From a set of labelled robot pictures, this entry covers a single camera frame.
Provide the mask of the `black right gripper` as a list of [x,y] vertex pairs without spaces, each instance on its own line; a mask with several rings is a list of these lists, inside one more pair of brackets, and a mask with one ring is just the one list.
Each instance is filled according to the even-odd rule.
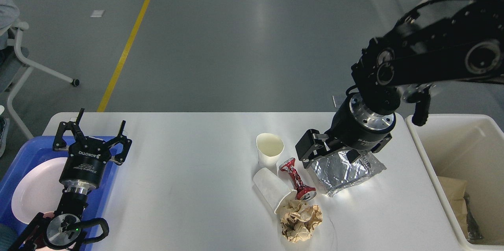
[[333,116],[325,132],[308,129],[295,145],[297,158],[304,169],[337,149],[349,149],[346,159],[354,163],[361,154],[377,153],[392,139],[396,115],[371,111],[359,93],[351,93]]

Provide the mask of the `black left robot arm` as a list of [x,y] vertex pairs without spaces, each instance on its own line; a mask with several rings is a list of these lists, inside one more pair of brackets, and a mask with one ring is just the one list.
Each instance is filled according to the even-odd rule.
[[68,157],[59,178],[64,188],[53,217],[37,213],[10,251],[34,251],[38,238],[53,250],[78,251],[82,245],[108,236],[105,219],[83,220],[83,212],[88,195],[100,187],[107,164],[122,165],[133,142],[124,135],[126,121],[121,122],[117,136],[108,141],[85,136],[79,126],[83,113],[81,108],[75,121],[61,122],[54,137],[52,149],[66,151]]

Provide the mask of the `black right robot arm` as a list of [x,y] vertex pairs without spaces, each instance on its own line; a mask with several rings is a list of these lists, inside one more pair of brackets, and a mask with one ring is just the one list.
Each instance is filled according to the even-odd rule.
[[304,168],[349,151],[355,162],[392,138],[401,102],[415,104],[413,123],[427,122],[430,88],[457,80],[503,84],[503,0],[431,0],[374,37],[351,66],[354,85],[330,128],[307,130],[296,144]]

